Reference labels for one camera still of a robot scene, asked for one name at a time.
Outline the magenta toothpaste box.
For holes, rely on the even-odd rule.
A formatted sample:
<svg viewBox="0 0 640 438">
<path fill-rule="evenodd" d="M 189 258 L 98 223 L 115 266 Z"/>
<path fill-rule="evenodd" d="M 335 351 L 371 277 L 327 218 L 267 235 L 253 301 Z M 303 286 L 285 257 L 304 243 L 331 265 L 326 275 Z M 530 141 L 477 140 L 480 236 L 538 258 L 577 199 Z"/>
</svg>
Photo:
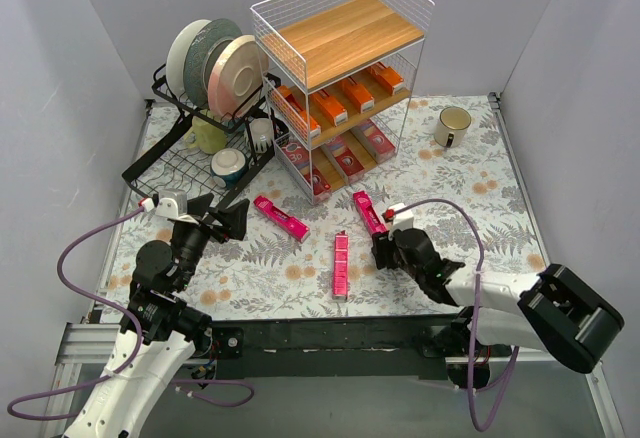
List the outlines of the magenta toothpaste box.
<svg viewBox="0 0 640 438">
<path fill-rule="evenodd" d="M 336 234 L 334 240 L 334 266 L 332 295 L 335 300 L 348 299 L 348 256 L 349 238 L 345 231 Z"/>
<path fill-rule="evenodd" d="M 386 224 L 375 211 L 373 201 L 366 191 L 355 192 L 352 197 L 355 208 L 370 236 L 388 231 Z"/>
<path fill-rule="evenodd" d="M 310 228 L 306 224 L 295 216 L 289 215 L 277 208 L 274 203 L 265 196 L 258 195 L 253 203 L 263 216 L 284 230 L 289 236 L 295 238 L 298 242 L 303 243 L 309 236 Z"/>
</svg>

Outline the red 3D toothpaste box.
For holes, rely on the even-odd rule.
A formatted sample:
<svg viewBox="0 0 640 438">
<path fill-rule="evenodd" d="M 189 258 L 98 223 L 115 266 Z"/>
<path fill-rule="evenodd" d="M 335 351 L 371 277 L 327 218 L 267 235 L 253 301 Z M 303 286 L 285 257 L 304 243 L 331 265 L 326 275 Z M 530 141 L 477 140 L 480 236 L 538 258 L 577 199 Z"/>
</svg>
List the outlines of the red 3D toothpaste box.
<svg viewBox="0 0 640 438">
<path fill-rule="evenodd" d="M 331 186 L 321 171 L 312 163 L 309 151 L 297 140 L 290 140 L 287 144 L 281 144 L 280 150 L 284 153 L 289 163 L 311 186 L 314 197 L 319 201 L 328 199 L 331 195 Z"/>
<path fill-rule="evenodd" d="M 394 144 L 371 119 L 354 126 L 351 133 L 378 164 L 396 153 Z"/>
<path fill-rule="evenodd" d="M 321 149 L 346 184 L 353 184 L 364 175 L 363 164 L 341 135 L 324 143 Z"/>
</svg>

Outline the orange toothpaste box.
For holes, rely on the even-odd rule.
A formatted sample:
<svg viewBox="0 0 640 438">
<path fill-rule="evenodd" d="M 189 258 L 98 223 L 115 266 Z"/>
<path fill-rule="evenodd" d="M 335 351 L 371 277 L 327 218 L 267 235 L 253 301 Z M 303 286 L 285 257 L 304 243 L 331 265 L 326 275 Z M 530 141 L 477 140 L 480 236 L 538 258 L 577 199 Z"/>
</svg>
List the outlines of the orange toothpaste box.
<svg viewBox="0 0 640 438">
<path fill-rule="evenodd" d="M 382 62 L 376 62 L 367 68 L 368 73 L 390 95 L 396 94 L 404 88 L 405 82 L 402 76 L 392 67 Z"/>
<path fill-rule="evenodd" d="M 359 113 L 371 110 L 375 105 L 375 98 L 369 90 L 353 77 L 346 77 L 340 81 L 343 94 Z"/>
<path fill-rule="evenodd" d="M 320 135 L 320 125 L 301 106 L 289 87 L 281 85 L 271 93 L 271 96 L 281 114 L 287 118 L 289 123 L 305 140 L 313 139 Z"/>
<path fill-rule="evenodd" d="M 333 125 L 338 126 L 348 120 L 348 113 L 341 102 L 326 90 L 321 89 L 311 95 L 323 116 Z"/>
</svg>

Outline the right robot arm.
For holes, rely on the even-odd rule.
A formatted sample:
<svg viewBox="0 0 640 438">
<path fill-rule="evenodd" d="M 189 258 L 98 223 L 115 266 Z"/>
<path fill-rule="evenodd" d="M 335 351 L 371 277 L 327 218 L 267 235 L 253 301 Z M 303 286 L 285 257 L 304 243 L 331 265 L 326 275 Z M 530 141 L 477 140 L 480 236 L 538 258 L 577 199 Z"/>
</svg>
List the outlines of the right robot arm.
<svg viewBox="0 0 640 438">
<path fill-rule="evenodd" d="M 372 253 L 379 269 L 400 269 L 432 301 L 471 308 L 475 270 L 436 252 L 416 228 L 376 233 Z M 488 271 L 480 278 L 478 321 L 452 331 L 454 347 L 475 355 L 489 345 L 537 349 L 565 367 L 590 373 L 624 327 L 622 315 L 568 267 L 539 273 Z"/>
</svg>

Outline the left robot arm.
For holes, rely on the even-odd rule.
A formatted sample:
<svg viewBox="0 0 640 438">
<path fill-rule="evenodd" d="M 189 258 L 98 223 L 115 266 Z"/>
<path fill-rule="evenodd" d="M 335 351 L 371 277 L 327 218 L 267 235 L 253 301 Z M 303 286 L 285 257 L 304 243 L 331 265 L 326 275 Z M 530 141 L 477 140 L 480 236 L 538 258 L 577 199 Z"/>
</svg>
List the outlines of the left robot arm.
<svg viewBox="0 0 640 438">
<path fill-rule="evenodd" d="M 242 354 L 245 334 L 180 298 L 210 241 L 224 244 L 246 234 L 249 202 L 226 208 L 212 194 L 188 198 L 165 190 L 140 201 L 139 213 L 169 220 L 169 241 L 152 240 L 137 252 L 129 301 L 122 307 L 113 348 L 103 372 L 67 437 L 136 437 L 176 372 L 192 358 L 209 366 Z"/>
</svg>

